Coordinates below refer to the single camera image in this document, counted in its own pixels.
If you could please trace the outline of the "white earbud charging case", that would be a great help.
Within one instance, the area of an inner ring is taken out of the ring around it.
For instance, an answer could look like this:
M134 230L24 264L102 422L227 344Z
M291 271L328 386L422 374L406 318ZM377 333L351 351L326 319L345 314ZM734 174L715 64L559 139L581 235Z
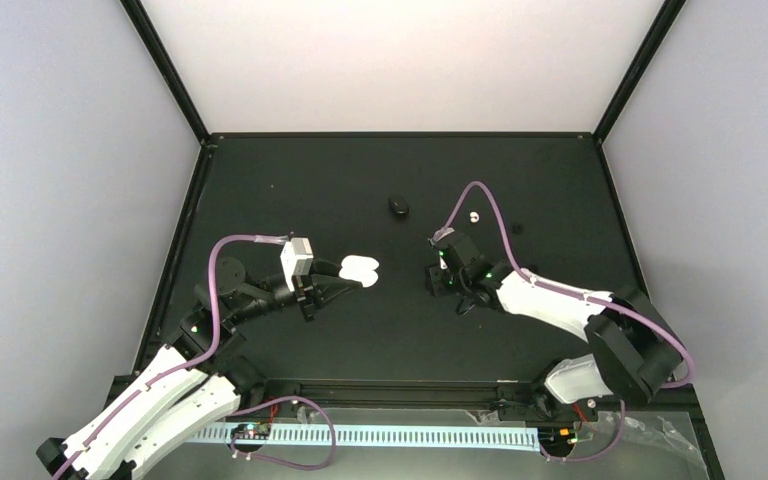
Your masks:
M379 261L373 257L348 255L340 263L338 276L345 280L358 282L363 288L369 288L379 279L377 272L379 266Z

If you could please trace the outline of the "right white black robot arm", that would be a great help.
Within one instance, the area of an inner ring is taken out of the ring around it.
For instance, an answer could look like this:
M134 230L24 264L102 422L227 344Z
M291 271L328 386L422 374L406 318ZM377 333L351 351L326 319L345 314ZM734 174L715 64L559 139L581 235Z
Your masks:
M489 261L453 229L430 244L438 262L426 269L426 288L435 297L457 295L457 314L484 308L528 317L587 344L588 353L551 362L531 384L526 400L542 418L603 396L645 406L684 360L682 344L639 290L589 291L515 270L505 260Z

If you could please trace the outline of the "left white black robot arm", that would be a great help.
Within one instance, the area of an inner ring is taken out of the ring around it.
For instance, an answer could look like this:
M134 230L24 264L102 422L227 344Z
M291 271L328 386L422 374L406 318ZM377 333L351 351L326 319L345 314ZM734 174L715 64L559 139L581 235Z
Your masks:
M283 274L255 281L241 262L217 261L220 321L205 284L197 302L151 362L88 425L67 438L48 438L36 456L55 479L140 479L160 459L208 424L265 398L265 376L243 355L244 323L299 308L306 320L338 297L368 288L379 263L349 255L315 259L301 290Z

